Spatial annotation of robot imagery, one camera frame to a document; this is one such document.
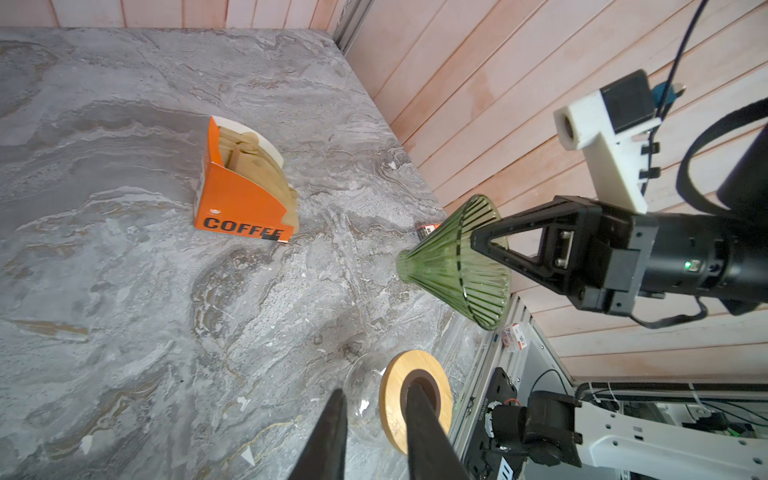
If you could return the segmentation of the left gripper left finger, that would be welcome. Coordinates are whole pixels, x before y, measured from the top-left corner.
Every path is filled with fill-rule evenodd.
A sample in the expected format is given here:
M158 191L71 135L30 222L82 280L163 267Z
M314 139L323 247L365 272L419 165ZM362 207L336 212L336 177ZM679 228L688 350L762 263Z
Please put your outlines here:
M342 480L348 438L347 399L342 389L331 394L289 480Z

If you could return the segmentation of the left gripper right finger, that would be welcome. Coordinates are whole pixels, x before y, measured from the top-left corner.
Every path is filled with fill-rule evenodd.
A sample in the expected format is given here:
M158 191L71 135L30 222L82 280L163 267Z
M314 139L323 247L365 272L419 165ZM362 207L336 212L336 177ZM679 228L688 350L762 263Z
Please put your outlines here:
M408 389L405 419L411 479L469 479L419 384Z

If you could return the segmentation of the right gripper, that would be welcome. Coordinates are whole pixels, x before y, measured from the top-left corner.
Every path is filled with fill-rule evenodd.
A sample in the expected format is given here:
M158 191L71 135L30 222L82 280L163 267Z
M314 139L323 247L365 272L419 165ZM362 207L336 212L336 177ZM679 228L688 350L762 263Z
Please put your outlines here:
M581 197L557 197L475 229L479 254L566 296L579 310L628 317L635 306L659 221ZM539 235L534 254L509 246Z

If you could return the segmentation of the green glass dripper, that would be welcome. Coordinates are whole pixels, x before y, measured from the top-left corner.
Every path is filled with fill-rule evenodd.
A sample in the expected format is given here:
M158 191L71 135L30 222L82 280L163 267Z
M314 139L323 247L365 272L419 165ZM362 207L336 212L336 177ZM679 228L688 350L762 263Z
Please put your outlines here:
M511 271L475 251L471 236L499 219L488 197L472 196L416 247L398 254L400 280L420 286L484 330L498 328L509 311Z

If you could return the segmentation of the clear glass cup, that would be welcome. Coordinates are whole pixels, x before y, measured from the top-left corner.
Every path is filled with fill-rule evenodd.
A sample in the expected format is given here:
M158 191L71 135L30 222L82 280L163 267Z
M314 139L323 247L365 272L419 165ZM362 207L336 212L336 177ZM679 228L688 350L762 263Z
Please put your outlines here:
M393 354L365 354L353 363L345 378L349 435L346 479L406 477L406 457L390 444L379 414L381 381L393 358Z

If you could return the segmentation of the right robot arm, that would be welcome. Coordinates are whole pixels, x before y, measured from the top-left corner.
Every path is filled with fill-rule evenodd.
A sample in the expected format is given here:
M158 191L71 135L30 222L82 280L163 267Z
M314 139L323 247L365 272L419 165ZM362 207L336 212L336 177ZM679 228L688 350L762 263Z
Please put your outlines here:
M716 298L733 315L767 300L767 138L758 136L719 190L676 181L692 214L633 213L582 197L475 230L472 248L586 310L631 316L638 296ZM490 410L494 439L547 466L625 470L656 479L763 479L767 443L628 417L551 392Z

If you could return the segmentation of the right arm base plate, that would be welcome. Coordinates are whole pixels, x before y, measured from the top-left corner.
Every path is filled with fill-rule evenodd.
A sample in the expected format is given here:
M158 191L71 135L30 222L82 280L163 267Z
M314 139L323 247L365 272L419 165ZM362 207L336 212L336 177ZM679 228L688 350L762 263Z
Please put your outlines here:
M463 453L462 462L471 479L513 479L514 467L507 460L506 453L488 431L489 412L492 407L514 398L517 394L506 371L496 367L488 385L472 403L471 429Z

